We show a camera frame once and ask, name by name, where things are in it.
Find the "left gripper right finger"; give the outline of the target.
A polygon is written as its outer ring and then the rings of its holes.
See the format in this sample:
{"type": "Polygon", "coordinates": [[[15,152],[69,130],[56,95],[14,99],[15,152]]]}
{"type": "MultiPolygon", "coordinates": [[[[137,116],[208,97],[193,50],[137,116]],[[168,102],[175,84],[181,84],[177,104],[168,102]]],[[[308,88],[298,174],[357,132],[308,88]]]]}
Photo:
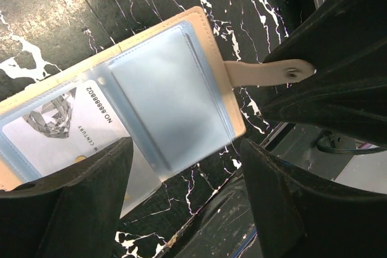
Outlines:
{"type": "Polygon", "coordinates": [[[246,138],[240,157],[264,257],[386,256],[386,195],[321,178],[246,138]]]}

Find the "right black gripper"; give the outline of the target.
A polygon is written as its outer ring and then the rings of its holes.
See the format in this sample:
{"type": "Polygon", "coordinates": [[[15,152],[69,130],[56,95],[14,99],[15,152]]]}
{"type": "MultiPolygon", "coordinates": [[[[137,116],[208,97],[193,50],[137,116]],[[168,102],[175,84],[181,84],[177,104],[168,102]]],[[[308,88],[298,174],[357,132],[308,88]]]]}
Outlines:
{"type": "Polygon", "coordinates": [[[326,0],[264,61],[286,59],[317,73],[262,105],[264,118],[386,145],[386,0],[326,0]]]}

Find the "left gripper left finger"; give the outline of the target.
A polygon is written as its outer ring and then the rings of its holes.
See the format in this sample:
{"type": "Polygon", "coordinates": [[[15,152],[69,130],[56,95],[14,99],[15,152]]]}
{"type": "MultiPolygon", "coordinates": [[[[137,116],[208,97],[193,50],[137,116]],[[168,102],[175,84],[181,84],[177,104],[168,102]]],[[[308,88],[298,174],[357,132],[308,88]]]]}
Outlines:
{"type": "Polygon", "coordinates": [[[133,155],[133,140],[124,137],[1,191],[1,257],[110,257],[133,155]]]}

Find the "beige leather card holder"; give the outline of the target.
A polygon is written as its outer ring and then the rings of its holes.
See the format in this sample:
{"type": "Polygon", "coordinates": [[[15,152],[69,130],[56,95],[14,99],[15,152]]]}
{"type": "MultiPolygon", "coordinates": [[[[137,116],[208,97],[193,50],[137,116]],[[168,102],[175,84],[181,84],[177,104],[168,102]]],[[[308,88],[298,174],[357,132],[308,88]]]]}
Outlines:
{"type": "MultiPolygon", "coordinates": [[[[44,90],[44,81],[49,80],[52,85],[56,85],[63,76],[78,73],[82,69],[91,68],[95,66],[98,61],[106,61],[109,57],[114,57],[128,48],[132,48],[146,37],[162,32],[180,21],[189,21],[194,25],[194,30],[199,37],[199,42],[204,47],[205,57],[210,62],[210,70],[220,89],[222,99],[226,105],[227,114],[232,122],[232,127],[236,131],[233,140],[242,136],[246,131],[244,120],[233,92],[234,88],[245,85],[275,86],[286,83],[295,83],[312,76],[315,72],[312,64],[300,59],[280,60],[269,63],[244,63],[223,60],[203,9],[200,7],[193,7],[136,34],[95,56],[83,60],[61,73],[30,85],[22,92],[2,101],[1,114],[8,109],[15,108],[19,100],[26,100],[27,97],[31,96],[32,92],[42,92],[44,90]]],[[[8,177],[12,181],[17,180],[16,176],[13,175],[10,170],[4,170],[2,168],[1,161],[1,178],[2,177],[8,177]]]]}

